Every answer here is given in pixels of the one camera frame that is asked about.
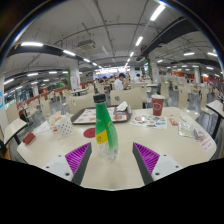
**person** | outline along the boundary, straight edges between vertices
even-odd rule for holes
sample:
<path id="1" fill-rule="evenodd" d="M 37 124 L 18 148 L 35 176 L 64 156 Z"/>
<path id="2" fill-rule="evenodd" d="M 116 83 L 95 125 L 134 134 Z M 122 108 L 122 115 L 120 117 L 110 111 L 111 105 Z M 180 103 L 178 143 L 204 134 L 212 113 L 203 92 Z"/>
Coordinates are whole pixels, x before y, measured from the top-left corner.
<path id="1" fill-rule="evenodd" d="M 120 73 L 118 79 L 115 80 L 114 82 L 114 90 L 124 90 L 128 87 L 128 83 L 123 85 L 123 80 L 125 79 L 125 74 Z"/>
<path id="2" fill-rule="evenodd" d="M 135 83 L 141 82 L 140 74 L 137 74 L 134 80 L 135 80 Z"/>

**red cup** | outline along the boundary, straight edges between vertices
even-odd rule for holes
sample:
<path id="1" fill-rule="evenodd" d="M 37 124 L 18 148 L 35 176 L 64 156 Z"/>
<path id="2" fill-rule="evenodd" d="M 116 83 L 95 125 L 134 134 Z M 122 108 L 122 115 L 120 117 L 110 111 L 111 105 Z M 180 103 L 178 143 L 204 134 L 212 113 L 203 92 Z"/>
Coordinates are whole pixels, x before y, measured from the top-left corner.
<path id="1" fill-rule="evenodd" d="M 152 95 L 153 115 L 161 116 L 163 110 L 164 96 Z"/>

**pillar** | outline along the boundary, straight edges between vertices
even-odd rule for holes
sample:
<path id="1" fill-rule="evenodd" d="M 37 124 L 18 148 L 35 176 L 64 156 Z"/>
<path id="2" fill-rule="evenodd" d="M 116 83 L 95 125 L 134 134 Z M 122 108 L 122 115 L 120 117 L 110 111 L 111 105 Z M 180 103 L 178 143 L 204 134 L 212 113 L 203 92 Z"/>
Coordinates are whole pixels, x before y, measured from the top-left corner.
<path id="1" fill-rule="evenodd" d="M 33 89 L 33 96 L 38 96 L 39 95 L 39 90 L 37 84 L 32 85 Z"/>

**bottle cap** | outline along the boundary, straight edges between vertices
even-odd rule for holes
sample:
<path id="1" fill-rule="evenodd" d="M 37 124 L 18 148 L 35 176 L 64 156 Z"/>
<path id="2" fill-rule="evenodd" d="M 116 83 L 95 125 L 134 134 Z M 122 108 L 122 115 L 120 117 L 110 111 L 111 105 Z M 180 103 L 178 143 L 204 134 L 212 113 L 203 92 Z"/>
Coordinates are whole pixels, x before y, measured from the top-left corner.
<path id="1" fill-rule="evenodd" d="M 93 96 L 95 103 L 103 103 L 106 101 L 106 95 L 104 93 L 100 93 Z"/>

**label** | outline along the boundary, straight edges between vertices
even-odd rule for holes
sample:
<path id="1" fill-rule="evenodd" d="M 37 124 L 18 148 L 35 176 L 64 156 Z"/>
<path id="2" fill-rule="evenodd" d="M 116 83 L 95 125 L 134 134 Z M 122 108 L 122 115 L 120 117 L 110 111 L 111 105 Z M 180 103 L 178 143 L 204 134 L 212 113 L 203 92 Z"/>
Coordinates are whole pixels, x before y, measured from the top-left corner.
<path id="1" fill-rule="evenodd" d="M 104 130 L 103 132 L 96 135 L 97 144 L 102 144 L 108 141 L 107 131 Z"/>

